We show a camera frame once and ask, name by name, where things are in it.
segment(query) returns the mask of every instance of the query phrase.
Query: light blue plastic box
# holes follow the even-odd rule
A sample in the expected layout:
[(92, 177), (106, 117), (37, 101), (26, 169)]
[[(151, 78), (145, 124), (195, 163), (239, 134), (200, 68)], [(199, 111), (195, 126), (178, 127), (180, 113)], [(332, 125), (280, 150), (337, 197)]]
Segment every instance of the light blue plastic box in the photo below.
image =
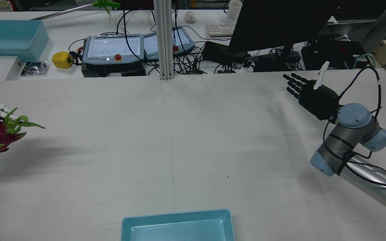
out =
[(121, 241), (235, 241), (228, 209), (124, 218)]
[(36, 62), (48, 39), (41, 20), (0, 20), (0, 56)]

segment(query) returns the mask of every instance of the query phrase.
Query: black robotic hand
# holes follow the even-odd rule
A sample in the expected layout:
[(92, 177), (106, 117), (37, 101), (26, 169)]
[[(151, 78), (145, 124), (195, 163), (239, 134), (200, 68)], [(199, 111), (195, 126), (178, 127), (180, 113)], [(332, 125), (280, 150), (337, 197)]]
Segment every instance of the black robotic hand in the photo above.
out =
[(302, 76), (291, 73), (291, 77), (284, 74), (288, 80), (287, 91), (290, 92), (299, 104), (319, 120), (327, 119), (334, 123), (339, 105), (339, 98), (336, 92), (325, 85), (314, 90), (316, 80), (308, 80)]

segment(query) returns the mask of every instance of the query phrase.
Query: desk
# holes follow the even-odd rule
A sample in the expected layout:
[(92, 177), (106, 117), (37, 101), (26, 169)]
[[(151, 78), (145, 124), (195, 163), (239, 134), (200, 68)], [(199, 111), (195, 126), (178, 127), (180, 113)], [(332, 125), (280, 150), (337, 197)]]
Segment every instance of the desk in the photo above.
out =
[[(356, 73), (324, 84), (340, 93)], [(127, 216), (220, 208), (237, 241), (386, 240), (385, 207), (309, 164), (325, 122), (282, 74), (0, 82), (0, 103), (47, 128), (0, 153), (0, 240), (116, 241)], [(365, 71), (341, 102), (374, 109), (376, 93)], [(386, 168), (386, 148), (370, 162)]]
[[(222, 23), (236, 23), (234, 20), (230, 20), (226, 17), (226, 14), (222, 10), (193, 10), (197, 16), (196, 23), (186, 23), (184, 21), (185, 13), (188, 10), (178, 11), (178, 26), (186, 25), (191, 26), (202, 37), (209, 38), (205, 32), (206, 24), (222, 24)], [(28, 20), (43, 15), (47, 15), (53, 12), (0, 12), (0, 19), (12, 19), (12, 20)], [(62, 78), (82, 78), (81, 67), (72, 66), (69, 69), (60, 69), (53, 66), (51, 59), (55, 53), (61, 51), (67, 51), (69, 45), (81, 38), (86, 38), (89, 35), (96, 35), (103, 32), (114, 32), (116, 30), (117, 22), (123, 15), (123, 11), (112, 11), (111, 14), (107, 14), (105, 11), (77, 11), (66, 15), (61, 15), (54, 18), (43, 20), (44, 27), (46, 28), (49, 40), (46, 47), (41, 54), (40, 61), (48, 61), (50, 63), (49, 72), (44, 76), (34, 76), (34, 79), (62, 79)], [(133, 11), (127, 14), (127, 30), (130, 33), (150, 33), (151, 27), (154, 25), (153, 16), (149, 10)], [(193, 39), (193, 41), (206, 41), (200, 38), (191, 29), (185, 28)], [(229, 41), (220, 41), (224, 44), (229, 44)], [(79, 41), (71, 47), (71, 50), (75, 50), (83, 45), (82, 41)], [(201, 63), (201, 69), (212, 73), (214, 68), (218, 64), (208, 61)], [(252, 72), (253, 69), (242, 69), (237, 72)], [(20, 79), (30, 79), (31, 76), (21, 77)]]

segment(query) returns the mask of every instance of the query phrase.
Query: keyboard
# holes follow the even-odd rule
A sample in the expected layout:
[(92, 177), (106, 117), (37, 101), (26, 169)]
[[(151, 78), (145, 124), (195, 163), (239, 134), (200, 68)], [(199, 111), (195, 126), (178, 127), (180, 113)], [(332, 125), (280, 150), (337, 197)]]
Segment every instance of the keyboard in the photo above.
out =
[(210, 37), (230, 37), (235, 29), (234, 24), (207, 24), (206, 31)]

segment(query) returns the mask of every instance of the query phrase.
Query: light blue joint cap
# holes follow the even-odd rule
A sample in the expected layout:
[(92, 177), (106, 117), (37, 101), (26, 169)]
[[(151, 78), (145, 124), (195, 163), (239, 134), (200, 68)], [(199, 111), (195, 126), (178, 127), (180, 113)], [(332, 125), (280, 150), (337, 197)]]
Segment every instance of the light blue joint cap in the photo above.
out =
[(331, 177), (334, 172), (331, 170), (331, 168), (327, 165), (327, 163), (324, 161), (323, 157), (318, 153), (318, 151), (315, 151), (311, 158), (311, 165), (317, 168), (318, 170), (322, 171), (327, 176)]
[(358, 103), (349, 103), (337, 113), (339, 123), (346, 128), (357, 129), (369, 124), (372, 120), (370, 111)]
[(386, 147), (386, 130), (382, 129), (363, 145), (370, 151), (380, 151)]

